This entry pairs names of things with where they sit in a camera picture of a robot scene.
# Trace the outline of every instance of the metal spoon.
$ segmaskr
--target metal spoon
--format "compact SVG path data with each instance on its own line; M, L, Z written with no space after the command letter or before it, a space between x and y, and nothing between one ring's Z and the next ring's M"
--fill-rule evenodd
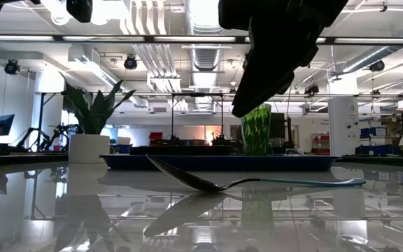
M272 183L291 183L298 185L307 185L307 186L320 186L320 187L353 187L353 186L361 186L366 183L363 178L352 178L345 181L333 181L333 182L321 182L321 181L299 181L299 180L291 180L291 179L268 179L268 178L245 178L237 181L232 181L227 185L216 185L210 181L204 180L197 176L187 173L186 171L182 171L179 168L173 167L166 162L163 162L156 157L150 157L147 155L147 158L162 172L169 175L170 177L176 179L180 183L187 185L191 188L198 189L200 191L215 193L222 192L226 189L229 189L233 186L237 186L239 184L245 182L272 182Z

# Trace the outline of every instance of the pillar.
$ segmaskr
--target pillar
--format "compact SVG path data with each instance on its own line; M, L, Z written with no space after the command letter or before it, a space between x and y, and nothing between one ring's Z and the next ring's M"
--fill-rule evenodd
M341 80L330 80L330 93L355 95L358 93L357 79L353 73L340 76ZM360 145L360 126L357 97L336 97L328 101L330 119L331 155L354 155Z
M35 79L35 92L62 92L64 90L64 79L55 70L45 70L36 73ZM48 94L45 96L44 100L47 101L51 98ZM41 107L41 95L34 95L34 107L32 111L32 124L31 127L39 126L40 117L40 107ZM54 134L55 126L59 125L62 121L62 108L63 108L63 96L60 94L52 97L48 103L43 106L43 119L41 123L41 130L45 132L49 137ZM33 132L29 138L29 145L32 145L38 134ZM54 144L58 144L59 139L55 139Z

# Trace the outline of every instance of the green cup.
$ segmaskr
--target green cup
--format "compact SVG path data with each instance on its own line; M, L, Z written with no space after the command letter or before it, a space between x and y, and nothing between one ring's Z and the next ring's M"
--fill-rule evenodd
M270 138L271 106L262 104L242 117L242 139L245 155L265 156Z

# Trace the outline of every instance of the plant leaf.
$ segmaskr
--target plant leaf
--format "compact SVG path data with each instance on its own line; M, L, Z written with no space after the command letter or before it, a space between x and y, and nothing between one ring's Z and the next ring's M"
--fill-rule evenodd
M90 116L90 110L88 109L85 98L83 98L82 92L66 82L66 93L66 98L73 105L74 113L76 114L80 126L82 127L84 133L87 133L86 130L89 125L86 125L88 121L86 121L84 118L88 118Z
M96 131L96 134L100 134L106 121L112 114L110 113L110 107L107 107L104 94L102 94L100 90L97 92L96 99L94 99L90 112L94 130Z
M110 91L110 94L105 97L105 103L108 108L111 108L115 105L116 93L119 92L120 86L122 85L123 80L119 81L113 86L113 89Z
M132 90L130 92L128 92L124 98L122 98L122 100L120 100L114 107L113 107L113 111L119 107L123 102L127 101L128 99L130 99L130 97L132 97L132 95L136 92L136 90Z

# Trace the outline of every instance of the glossy table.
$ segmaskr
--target glossy table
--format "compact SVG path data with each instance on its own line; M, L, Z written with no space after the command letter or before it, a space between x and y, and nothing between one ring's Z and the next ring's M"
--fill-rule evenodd
M336 163L328 172L196 172L215 183L367 179L360 188L249 183L212 195L158 171L0 167L0 251L403 251L398 171Z

